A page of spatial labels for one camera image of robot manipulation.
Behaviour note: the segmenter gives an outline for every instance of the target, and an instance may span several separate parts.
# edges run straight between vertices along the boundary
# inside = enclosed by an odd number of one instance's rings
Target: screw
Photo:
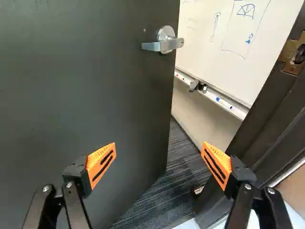
[[[269,188],[267,188],[267,190],[270,194],[272,194],[272,195],[275,194],[275,191],[272,188],[269,187]]]
[[[251,190],[251,185],[249,185],[249,184],[246,184],[244,187],[248,190]]]
[[[69,182],[68,184],[66,184],[66,188],[71,188],[72,187],[72,183]]]
[[[47,191],[49,191],[49,189],[50,189],[50,187],[48,185],[46,185],[42,188],[42,191],[47,192]]]

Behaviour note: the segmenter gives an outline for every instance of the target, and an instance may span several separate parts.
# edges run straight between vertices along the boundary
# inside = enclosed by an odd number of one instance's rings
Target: gray carpet
[[[191,215],[192,187],[210,176],[200,152],[172,119],[166,173],[147,190],[111,229],[162,229]]]

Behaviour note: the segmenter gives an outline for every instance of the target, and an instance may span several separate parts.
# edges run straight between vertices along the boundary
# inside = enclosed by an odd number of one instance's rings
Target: beige wall
[[[305,165],[283,180],[276,188],[284,200],[305,219]]]
[[[176,78],[172,114],[200,150],[206,141],[225,151],[242,123]]]

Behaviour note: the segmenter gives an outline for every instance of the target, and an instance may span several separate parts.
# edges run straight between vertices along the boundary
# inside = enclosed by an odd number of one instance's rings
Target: whiteboard marker
[[[220,104],[224,105],[226,108],[232,109],[233,106],[231,104],[229,104],[228,102],[226,102],[225,100],[216,97],[216,101],[218,101]]]

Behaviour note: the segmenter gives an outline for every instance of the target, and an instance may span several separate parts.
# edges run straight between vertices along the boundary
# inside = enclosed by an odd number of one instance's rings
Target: lever door handle
[[[167,54],[184,45],[184,38],[176,38],[173,28],[169,25],[159,30],[157,40],[158,42],[142,43],[142,49]]]

